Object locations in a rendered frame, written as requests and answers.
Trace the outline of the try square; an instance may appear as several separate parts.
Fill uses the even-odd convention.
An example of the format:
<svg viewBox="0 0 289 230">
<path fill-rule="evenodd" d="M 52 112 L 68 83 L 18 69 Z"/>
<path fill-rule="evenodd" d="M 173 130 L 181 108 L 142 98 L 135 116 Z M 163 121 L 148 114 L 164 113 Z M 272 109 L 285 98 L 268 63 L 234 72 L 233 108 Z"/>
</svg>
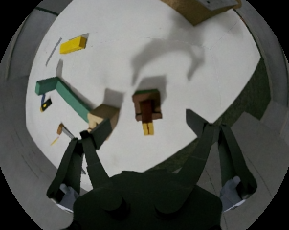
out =
<svg viewBox="0 0 289 230">
<path fill-rule="evenodd" d="M 62 131 L 71 139 L 76 138 L 67 129 L 64 128 L 63 124 L 58 125 L 57 134 L 60 135 Z"/>
</svg>

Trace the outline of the green l-shaped bar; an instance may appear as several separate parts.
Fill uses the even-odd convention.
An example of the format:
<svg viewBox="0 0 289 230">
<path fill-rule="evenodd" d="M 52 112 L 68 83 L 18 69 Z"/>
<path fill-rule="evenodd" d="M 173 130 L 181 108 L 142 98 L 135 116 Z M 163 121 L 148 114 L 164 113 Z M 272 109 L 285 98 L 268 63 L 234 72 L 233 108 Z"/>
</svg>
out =
<svg viewBox="0 0 289 230">
<path fill-rule="evenodd" d="M 59 77 L 58 77 L 59 78 Z M 56 90 L 64 101 L 70 105 L 75 112 L 89 124 L 88 112 L 92 111 L 60 78 L 54 80 L 54 77 L 44 80 L 38 80 L 35 85 L 37 96 Z"/>
</svg>

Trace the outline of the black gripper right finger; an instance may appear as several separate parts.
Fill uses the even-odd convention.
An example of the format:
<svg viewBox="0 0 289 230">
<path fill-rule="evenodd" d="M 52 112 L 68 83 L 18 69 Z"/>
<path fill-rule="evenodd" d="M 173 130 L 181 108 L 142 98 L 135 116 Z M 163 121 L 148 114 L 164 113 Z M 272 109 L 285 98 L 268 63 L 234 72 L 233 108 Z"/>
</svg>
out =
<svg viewBox="0 0 289 230">
<path fill-rule="evenodd" d="M 186 109 L 186 124 L 199 142 L 181 170 L 156 196 L 156 213 L 171 217 L 180 211 L 204 170 L 212 142 L 217 142 L 220 158 L 222 213 L 237 208 L 256 191 L 257 183 L 229 125 L 221 123 L 216 126 L 190 108 Z"/>
</svg>

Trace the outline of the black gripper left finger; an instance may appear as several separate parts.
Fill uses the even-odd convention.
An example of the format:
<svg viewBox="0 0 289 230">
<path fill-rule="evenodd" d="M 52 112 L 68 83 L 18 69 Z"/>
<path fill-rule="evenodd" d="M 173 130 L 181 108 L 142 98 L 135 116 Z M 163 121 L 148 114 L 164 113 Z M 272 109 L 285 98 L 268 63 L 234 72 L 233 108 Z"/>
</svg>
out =
<svg viewBox="0 0 289 230">
<path fill-rule="evenodd" d="M 73 213 L 73 204 L 80 197 L 84 155 L 93 193 L 99 206 L 111 215 L 119 215 L 125 211 L 125 200 L 110 180 L 96 152 L 111 132 L 110 119 L 105 118 L 90 132 L 88 130 L 82 131 L 80 133 L 81 139 L 73 138 L 65 150 L 56 177 L 46 195 L 67 213 Z"/>
</svg>

